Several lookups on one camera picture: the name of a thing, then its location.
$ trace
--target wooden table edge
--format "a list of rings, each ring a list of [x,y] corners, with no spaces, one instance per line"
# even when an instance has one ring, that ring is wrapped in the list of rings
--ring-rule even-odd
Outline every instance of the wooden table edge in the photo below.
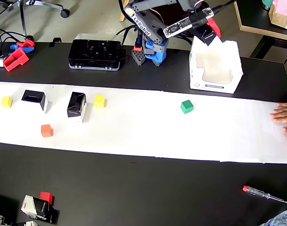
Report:
[[[241,17],[239,15],[238,5],[237,5],[236,1],[234,2],[234,8],[236,10],[236,14],[237,14],[237,18],[238,18],[238,26],[239,26],[240,31],[250,32],[250,33],[255,33],[255,34],[261,34],[261,35],[266,35],[266,36],[270,36],[270,37],[274,37],[274,38],[278,38],[278,39],[287,40],[286,34],[271,32],[271,31],[267,31],[267,30],[263,30],[263,29],[259,29],[259,28],[255,28],[255,27],[243,26],[242,21],[241,21]]]

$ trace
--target green cube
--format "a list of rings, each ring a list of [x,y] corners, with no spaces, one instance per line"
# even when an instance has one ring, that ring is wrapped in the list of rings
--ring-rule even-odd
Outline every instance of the green cube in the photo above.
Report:
[[[194,106],[192,105],[190,100],[184,101],[181,104],[181,109],[184,112],[184,114],[191,112],[194,109]]]

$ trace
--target black electronic box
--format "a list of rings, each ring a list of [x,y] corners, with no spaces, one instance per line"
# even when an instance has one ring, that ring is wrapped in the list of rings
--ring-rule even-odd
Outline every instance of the black electronic box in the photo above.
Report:
[[[119,41],[75,39],[69,53],[73,69],[117,71],[122,51]]]

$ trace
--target orange cube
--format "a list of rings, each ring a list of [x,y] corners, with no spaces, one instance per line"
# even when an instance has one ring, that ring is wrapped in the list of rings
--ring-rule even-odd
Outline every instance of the orange cube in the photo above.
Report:
[[[52,136],[52,128],[49,124],[41,126],[41,135],[43,137],[51,137]]]

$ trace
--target table surface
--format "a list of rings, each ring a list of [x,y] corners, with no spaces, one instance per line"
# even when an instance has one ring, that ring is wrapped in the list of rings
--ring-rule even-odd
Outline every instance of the table surface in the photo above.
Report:
[[[71,44],[37,43],[30,61],[0,81],[155,89],[287,102],[281,63],[241,58],[244,77],[234,95],[189,89],[189,52],[168,50],[160,67],[138,67],[131,47],[117,72],[68,67]],[[26,194],[55,196],[57,225],[260,225],[287,204],[255,198],[243,185],[287,200],[287,165],[221,163],[79,153],[0,143],[0,195],[21,206]],[[17,210],[17,222],[28,217]],[[39,222],[40,226],[48,225]]]
[[[237,0],[235,9],[241,31],[287,40],[287,29],[271,24],[262,0]]]

